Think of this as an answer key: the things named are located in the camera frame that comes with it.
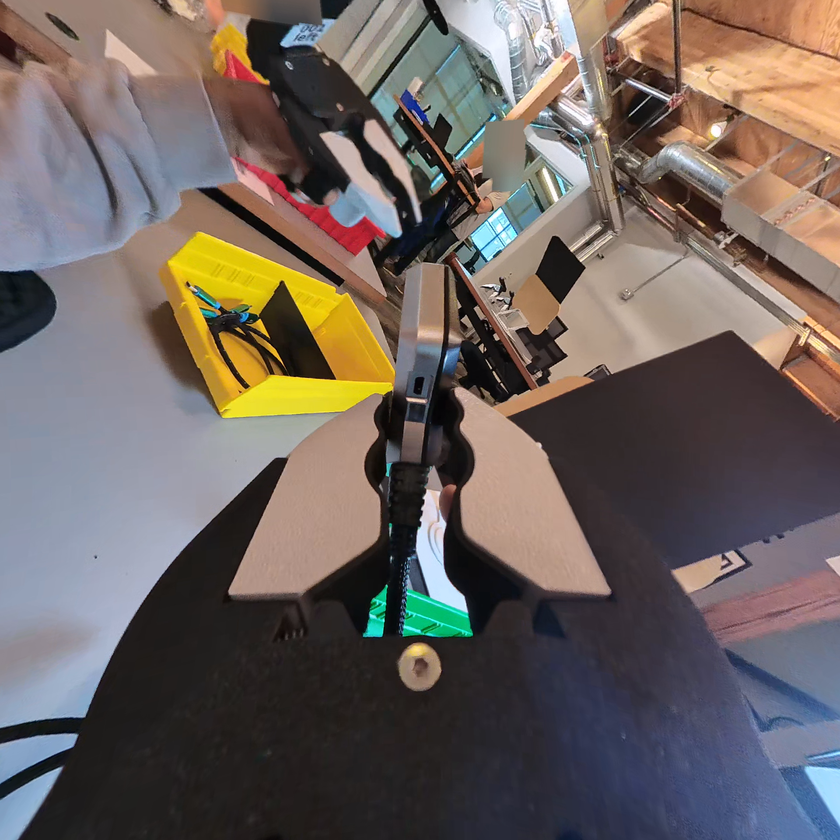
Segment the black bin divider sheet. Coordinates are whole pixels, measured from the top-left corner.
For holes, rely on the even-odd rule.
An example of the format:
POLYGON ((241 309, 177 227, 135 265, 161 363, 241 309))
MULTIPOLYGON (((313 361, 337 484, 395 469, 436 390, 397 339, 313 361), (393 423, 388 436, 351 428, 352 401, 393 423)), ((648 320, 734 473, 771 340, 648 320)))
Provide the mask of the black bin divider sheet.
POLYGON ((288 376, 326 381, 335 379, 285 281, 278 284, 262 308, 259 320, 288 376))

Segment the person's left forearm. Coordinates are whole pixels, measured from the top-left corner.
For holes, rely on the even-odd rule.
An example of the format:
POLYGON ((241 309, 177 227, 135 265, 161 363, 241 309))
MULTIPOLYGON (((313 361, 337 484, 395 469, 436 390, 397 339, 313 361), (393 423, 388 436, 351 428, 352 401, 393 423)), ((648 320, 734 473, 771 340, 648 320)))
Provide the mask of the person's left forearm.
POLYGON ((114 59, 1 77, 1 270, 109 253, 235 169, 204 84, 114 59))

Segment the black board with wooden frame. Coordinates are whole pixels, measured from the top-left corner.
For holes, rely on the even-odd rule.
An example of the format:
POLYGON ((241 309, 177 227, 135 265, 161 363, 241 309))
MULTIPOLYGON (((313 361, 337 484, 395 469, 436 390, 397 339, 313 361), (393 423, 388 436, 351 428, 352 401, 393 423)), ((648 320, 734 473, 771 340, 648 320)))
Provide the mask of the black board with wooden frame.
POLYGON ((512 306, 530 333, 544 333, 559 317, 564 302, 585 270, 584 264, 558 236, 552 236, 535 273, 513 293, 512 306))
POLYGON ((734 332, 509 419, 673 571, 740 550, 731 593, 838 574, 838 424, 734 332))

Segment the silver air duct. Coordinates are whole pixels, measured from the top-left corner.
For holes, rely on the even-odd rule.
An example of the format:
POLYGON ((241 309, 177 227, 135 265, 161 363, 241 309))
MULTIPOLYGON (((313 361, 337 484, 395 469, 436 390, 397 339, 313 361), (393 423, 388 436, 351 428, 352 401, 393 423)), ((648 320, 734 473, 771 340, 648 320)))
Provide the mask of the silver air duct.
POLYGON ((838 158, 793 142, 741 172, 693 143, 629 158, 625 170, 649 184, 670 175, 721 209, 727 230, 839 301, 838 158))

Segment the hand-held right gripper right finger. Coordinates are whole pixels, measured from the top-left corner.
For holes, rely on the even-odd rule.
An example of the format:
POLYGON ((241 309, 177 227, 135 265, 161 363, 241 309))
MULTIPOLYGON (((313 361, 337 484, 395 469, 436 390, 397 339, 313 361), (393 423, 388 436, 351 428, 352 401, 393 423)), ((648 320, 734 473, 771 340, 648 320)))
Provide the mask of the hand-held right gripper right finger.
POLYGON ((544 603, 601 601, 613 592, 541 445, 463 388, 448 397, 455 482, 444 567, 465 598, 473 634, 503 602, 530 618, 544 603))

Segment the yellow plastic bin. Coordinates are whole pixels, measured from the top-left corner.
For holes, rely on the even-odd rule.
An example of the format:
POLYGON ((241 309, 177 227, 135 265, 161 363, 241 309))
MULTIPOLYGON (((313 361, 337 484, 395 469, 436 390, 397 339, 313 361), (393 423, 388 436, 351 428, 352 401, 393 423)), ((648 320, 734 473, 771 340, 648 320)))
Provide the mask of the yellow plastic bin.
POLYGON ((355 302, 329 284, 208 234, 161 268, 187 348, 224 418, 339 413, 392 388, 394 369, 355 302), (333 381, 287 375, 259 320, 288 284, 333 381))
POLYGON ((247 38, 235 26, 227 24, 219 29, 211 42, 213 68, 222 77, 268 85, 268 80, 252 67, 247 38))

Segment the black hub adapter with cable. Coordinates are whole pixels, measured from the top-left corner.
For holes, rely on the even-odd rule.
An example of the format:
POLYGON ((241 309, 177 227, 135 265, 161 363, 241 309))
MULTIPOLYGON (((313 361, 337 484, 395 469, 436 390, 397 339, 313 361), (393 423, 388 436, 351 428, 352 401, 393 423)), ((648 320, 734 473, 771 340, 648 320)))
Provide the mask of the black hub adapter with cable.
MULTIPOLYGON (((52 736, 76 736, 81 731, 85 720, 85 717, 58 717, 24 721, 1 727, 1 745, 52 736)), ((62 769, 71 751, 72 747, 55 752, 2 781, 1 800, 48 773, 62 769)))

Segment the wooden top desk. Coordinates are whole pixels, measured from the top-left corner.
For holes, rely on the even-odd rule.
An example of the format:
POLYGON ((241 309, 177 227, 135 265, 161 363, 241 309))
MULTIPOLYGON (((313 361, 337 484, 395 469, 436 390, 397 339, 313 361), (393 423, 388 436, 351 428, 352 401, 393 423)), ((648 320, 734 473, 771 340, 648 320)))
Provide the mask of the wooden top desk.
POLYGON ((455 170, 451 156, 445 151, 445 147, 436 142, 434 128, 430 128, 428 123, 418 119, 415 112, 409 109, 401 98, 394 96, 393 100, 396 106, 395 121, 407 137, 403 151, 408 152, 410 149, 417 151, 430 167, 438 170, 450 192, 454 189, 459 190, 470 207, 477 207, 480 199, 470 192, 467 183, 455 170))
POLYGON ((509 396, 537 390, 537 377, 529 369, 531 359, 516 333, 507 329, 456 256, 445 257, 444 265, 455 280, 458 310, 475 334, 472 341, 499 386, 509 396))

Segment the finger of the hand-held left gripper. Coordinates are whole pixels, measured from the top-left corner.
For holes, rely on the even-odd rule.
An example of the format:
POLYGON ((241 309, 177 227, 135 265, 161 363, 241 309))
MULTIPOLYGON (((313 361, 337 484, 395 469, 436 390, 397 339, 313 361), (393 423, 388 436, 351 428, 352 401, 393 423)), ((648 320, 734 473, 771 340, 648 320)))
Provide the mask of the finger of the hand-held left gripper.
POLYGON ((389 131, 378 121, 364 121, 354 128, 354 143, 365 170, 373 178, 382 201, 392 209, 390 226, 415 227, 422 211, 410 168, 389 131))
POLYGON ((367 169, 354 142, 334 132, 321 133, 320 140, 348 180, 346 186, 338 187, 339 196, 329 205, 332 217, 347 228, 366 217, 387 235, 400 237, 403 230, 395 199, 367 169))

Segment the red plastic bin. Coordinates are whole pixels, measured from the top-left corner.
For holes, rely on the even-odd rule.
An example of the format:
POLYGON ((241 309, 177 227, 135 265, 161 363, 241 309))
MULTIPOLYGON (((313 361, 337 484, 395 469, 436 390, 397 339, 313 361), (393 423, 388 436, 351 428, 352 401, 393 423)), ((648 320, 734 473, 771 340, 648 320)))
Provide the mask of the red plastic bin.
MULTIPOLYGON (((229 49, 222 49, 222 51, 216 53, 213 66, 216 72, 223 77, 248 83, 258 83, 264 86, 267 84, 246 63, 240 60, 235 52, 229 49)), ((276 202, 275 196, 282 198, 300 215, 312 221, 353 256, 357 256, 365 250, 375 238, 384 236, 384 232, 366 217, 363 217, 351 227, 341 225, 326 206, 317 206, 297 199, 290 194, 278 175, 255 164, 235 158, 234 166, 238 170, 238 179, 253 192, 264 197, 272 204, 276 202)))

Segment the green plastic bin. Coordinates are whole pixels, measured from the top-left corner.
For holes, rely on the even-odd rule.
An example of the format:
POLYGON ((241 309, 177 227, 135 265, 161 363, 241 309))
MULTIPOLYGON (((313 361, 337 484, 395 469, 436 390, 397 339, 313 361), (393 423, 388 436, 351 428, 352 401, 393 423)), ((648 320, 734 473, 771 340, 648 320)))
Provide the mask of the green plastic bin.
MULTIPOLYGON (((365 637, 382 637, 386 609, 384 589, 371 600, 369 621, 365 637)), ((471 625, 466 612, 438 602, 419 592, 406 593, 406 614, 403 625, 404 637, 471 637, 471 625)))

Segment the person's left hand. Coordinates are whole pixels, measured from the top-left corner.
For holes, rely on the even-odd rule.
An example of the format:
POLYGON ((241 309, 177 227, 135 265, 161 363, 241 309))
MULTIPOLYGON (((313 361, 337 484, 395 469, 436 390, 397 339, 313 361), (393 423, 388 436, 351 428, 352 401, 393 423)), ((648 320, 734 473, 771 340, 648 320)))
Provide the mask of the person's left hand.
POLYGON ((308 166, 270 88, 218 76, 205 77, 203 87, 231 156, 298 186, 308 166))

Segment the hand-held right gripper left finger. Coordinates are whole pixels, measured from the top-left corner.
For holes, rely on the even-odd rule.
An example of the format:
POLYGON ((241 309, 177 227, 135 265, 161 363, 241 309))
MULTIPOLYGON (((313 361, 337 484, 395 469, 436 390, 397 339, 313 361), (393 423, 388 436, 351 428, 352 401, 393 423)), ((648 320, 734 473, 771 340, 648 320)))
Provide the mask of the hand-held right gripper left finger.
POLYGON ((282 602, 305 623, 341 604, 363 634, 390 573, 382 495, 390 398, 366 397, 289 454, 228 588, 233 602, 282 602))

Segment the round silver vent pipe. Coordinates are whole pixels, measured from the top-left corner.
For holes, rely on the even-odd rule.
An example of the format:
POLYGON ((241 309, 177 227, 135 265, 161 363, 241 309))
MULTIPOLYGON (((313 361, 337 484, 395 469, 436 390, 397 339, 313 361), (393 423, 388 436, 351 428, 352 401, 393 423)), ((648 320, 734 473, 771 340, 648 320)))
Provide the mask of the round silver vent pipe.
POLYGON ((578 144, 590 180, 598 222, 573 245, 586 259, 625 228, 615 165, 608 136, 613 114, 606 79, 606 2, 540 2, 552 61, 541 75, 529 75, 529 52, 536 51, 529 36, 526 6, 496 2, 493 18, 507 40, 515 103, 506 121, 529 125, 541 118, 548 128, 578 144))

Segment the grey switch adapter with cable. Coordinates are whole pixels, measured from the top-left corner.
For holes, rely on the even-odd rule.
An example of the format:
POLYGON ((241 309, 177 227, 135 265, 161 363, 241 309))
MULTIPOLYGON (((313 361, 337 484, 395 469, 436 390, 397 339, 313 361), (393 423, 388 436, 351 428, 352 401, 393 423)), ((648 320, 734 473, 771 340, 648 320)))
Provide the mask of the grey switch adapter with cable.
POLYGON ((384 636, 402 636, 407 589, 429 474, 445 447, 443 417, 461 343, 454 281, 446 266, 422 264, 405 278, 387 428, 390 576, 384 636))

